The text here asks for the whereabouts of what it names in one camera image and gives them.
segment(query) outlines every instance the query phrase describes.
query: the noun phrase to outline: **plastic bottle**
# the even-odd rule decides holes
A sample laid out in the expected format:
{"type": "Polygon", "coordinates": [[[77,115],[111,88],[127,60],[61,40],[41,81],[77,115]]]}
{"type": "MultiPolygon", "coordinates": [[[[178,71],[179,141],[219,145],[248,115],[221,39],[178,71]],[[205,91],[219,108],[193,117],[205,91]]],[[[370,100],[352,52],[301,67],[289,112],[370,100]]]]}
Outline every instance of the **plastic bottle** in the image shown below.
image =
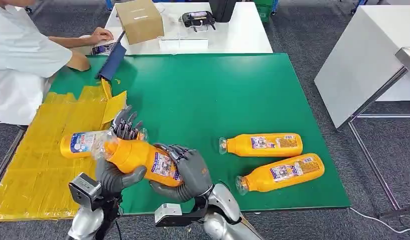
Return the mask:
{"type": "Polygon", "coordinates": [[[247,176],[237,176],[236,187],[241,195],[249,191],[268,192],[319,178],[324,170],[321,159],[307,153],[260,166],[247,176]]]}
{"type": "Polygon", "coordinates": [[[117,138],[113,132],[109,132],[96,139],[91,151],[95,159],[105,158],[125,174],[143,165],[147,167],[145,179],[170,187],[178,186],[183,181],[168,154],[146,141],[122,140],[117,138]]]}
{"type": "MultiPolygon", "coordinates": [[[[86,131],[68,134],[60,141],[60,152],[68,159],[84,158],[91,155],[93,142],[100,136],[108,134],[111,130],[86,131]]],[[[138,140],[147,141],[147,130],[141,129],[137,135],[138,140]]]]}
{"type": "Polygon", "coordinates": [[[241,134],[235,138],[219,138],[219,153],[241,157],[293,157],[303,150],[302,139],[295,133],[241,134]]]}

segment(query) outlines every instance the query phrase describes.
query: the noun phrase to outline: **green table surface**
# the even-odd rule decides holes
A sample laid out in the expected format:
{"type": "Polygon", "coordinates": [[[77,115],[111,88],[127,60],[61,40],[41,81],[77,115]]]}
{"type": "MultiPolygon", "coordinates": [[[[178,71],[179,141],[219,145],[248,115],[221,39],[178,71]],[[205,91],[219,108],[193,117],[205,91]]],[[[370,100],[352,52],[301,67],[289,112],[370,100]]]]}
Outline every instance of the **green table surface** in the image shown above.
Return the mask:
{"type": "MultiPolygon", "coordinates": [[[[63,68],[50,91],[74,93],[97,85],[105,57],[91,69],[63,68]]],[[[144,121],[150,143],[180,144],[203,155],[213,182],[225,183],[242,211],[344,208],[350,202],[286,54],[179,54],[126,56],[112,80],[113,95],[128,90],[127,103],[144,121]],[[270,192],[237,193],[235,177],[279,161],[276,157],[220,155],[218,138],[239,134],[297,133],[303,153],[325,166],[318,179],[270,192]]],[[[156,194],[147,180],[123,191],[124,213],[153,213],[174,201],[156,194]]],[[[193,200],[183,203],[188,212],[193,200]]]]}

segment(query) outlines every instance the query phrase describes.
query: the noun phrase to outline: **black box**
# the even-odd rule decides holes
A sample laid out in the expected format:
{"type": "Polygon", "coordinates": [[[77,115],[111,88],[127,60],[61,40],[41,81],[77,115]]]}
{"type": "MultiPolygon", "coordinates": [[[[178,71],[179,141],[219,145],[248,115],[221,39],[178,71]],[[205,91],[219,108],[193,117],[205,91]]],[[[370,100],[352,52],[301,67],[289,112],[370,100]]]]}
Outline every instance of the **black box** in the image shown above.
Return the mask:
{"type": "Polygon", "coordinates": [[[219,23],[228,23],[237,0],[209,0],[212,15],[219,23]]]}

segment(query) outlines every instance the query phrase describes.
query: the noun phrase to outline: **brown cardboard box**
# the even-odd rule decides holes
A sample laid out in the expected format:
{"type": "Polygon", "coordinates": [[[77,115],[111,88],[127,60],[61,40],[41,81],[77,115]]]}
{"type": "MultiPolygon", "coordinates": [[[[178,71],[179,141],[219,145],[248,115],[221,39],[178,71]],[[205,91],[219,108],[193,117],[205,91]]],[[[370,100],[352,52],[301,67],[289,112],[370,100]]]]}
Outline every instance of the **brown cardboard box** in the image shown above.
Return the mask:
{"type": "Polygon", "coordinates": [[[128,1],[115,7],[130,45],[164,36],[162,17],[152,0],[128,1]]]}

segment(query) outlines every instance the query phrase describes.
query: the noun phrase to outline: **bottle label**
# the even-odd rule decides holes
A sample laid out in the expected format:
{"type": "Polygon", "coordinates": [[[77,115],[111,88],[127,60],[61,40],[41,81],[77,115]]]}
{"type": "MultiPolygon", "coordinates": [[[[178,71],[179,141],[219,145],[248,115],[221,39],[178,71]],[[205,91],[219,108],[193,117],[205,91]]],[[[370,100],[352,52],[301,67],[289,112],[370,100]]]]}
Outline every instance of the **bottle label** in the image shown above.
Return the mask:
{"type": "Polygon", "coordinates": [[[319,170],[320,167],[313,157],[296,161],[293,165],[281,165],[270,168],[274,181],[280,182],[303,174],[319,170]]]}
{"type": "Polygon", "coordinates": [[[152,166],[152,172],[164,177],[171,177],[179,182],[182,181],[181,175],[171,159],[164,154],[155,152],[155,161],[152,166]]]}
{"type": "Polygon", "coordinates": [[[285,135],[283,138],[275,139],[277,146],[280,148],[295,148],[298,146],[294,135],[285,135]]]}
{"type": "Polygon", "coordinates": [[[97,132],[74,133],[69,148],[73,153],[89,152],[96,138],[97,132]]]}
{"type": "Polygon", "coordinates": [[[253,149],[273,149],[275,148],[275,144],[270,142],[264,136],[253,136],[250,138],[252,141],[252,148],[253,149]]]}

